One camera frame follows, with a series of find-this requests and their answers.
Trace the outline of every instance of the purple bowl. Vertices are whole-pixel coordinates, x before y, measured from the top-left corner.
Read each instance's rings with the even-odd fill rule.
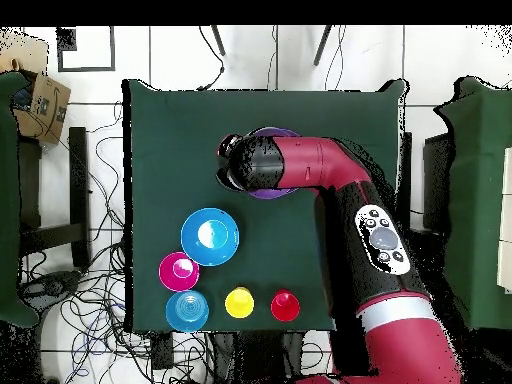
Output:
[[[265,127],[260,128],[256,131],[251,131],[248,135],[259,135],[263,137],[300,137],[299,134],[290,131],[285,130],[282,128],[275,128],[275,127]],[[256,190],[256,191],[250,191],[248,192],[252,197],[256,197],[257,199],[262,200],[271,200],[271,199],[277,199],[278,197],[285,196],[287,194],[293,193],[295,190],[298,190],[296,188],[284,188],[284,189],[262,189],[262,190]]]

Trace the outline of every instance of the plastic cup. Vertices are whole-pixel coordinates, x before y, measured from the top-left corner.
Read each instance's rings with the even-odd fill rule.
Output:
[[[238,243],[235,220],[220,209],[200,209],[181,228],[183,251],[199,265],[217,266],[227,262],[238,249]]]
[[[272,299],[270,310],[275,319],[289,322],[299,315],[300,303],[290,290],[282,289]]]
[[[254,299],[245,287],[237,287],[229,293],[224,304],[233,318],[247,318],[254,309]]]
[[[199,265],[183,252],[167,255],[158,268],[162,284],[169,290],[190,290],[199,280]]]
[[[165,307],[169,325],[183,333],[199,331],[208,321],[209,312],[206,298],[195,290],[173,294]]]

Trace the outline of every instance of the table leg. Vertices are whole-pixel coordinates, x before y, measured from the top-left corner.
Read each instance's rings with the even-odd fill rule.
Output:
[[[217,46],[219,47],[219,52],[221,56],[226,56],[226,51],[224,50],[224,45],[222,44],[222,40],[220,39],[220,34],[217,25],[210,26],[212,27],[213,35],[215,37],[215,41],[217,42]]]
[[[329,37],[329,33],[331,32],[331,28],[333,25],[326,25],[324,28],[324,33],[322,34],[322,39],[320,40],[320,45],[318,46],[318,50],[316,51],[315,56],[315,66],[318,66],[320,63],[320,59],[322,58],[322,53],[324,52],[325,43],[327,42],[327,37]]]

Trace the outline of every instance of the green table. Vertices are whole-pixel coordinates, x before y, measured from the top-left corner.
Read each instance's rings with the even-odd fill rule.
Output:
[[[39,322],[18,298],[20,275],[20,182],[18,132],[11,111],[13,94],[28,84],[18,72],[0,74],[0,320],[19,327]]]
[[[298,190],[272,201],[220,187],[216,149],[229,133],[264,126],[304,136],[348,139],[362,145],[394,187],[398,156],[398,101],[402,80],[380,92],[163,92],[138,81],[125,87],[130,104],[133,198],[133,330],[170,331],[165,305],[172,295],[158,278],[162,258],[181,250],[185,219],[204,207],[233,216],[240,230],[235,256],[201,267],[194,287],[206,296],[210,316],[203,330],[331,330],[314,220],[314,194]],[[247,287],[255,299],[246,319],[230,317],[227,294]],[[275,320],[270,302],[280,288],[301,302],[291,323]]]
[[[444,274],[468,327],[510,330],[512,295],[497,285],[497,274],[503,163],[505,149],[512,146],[512,92],[475,77],[460,78],[453,99],[437,111],[456,151]]]

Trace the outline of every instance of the blue bowl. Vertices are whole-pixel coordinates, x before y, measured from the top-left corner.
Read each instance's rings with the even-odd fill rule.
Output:
[[[208,302],[195,290],[172,295],[165,307],[165,317],[169,325],[183,333],[199,331],[208,321],[208,314]]]
[[[236,222],[216,208],[200,209],[181,228],[181,246],[187,256],[202,266],[216,266],[231,259],[238,248]]]

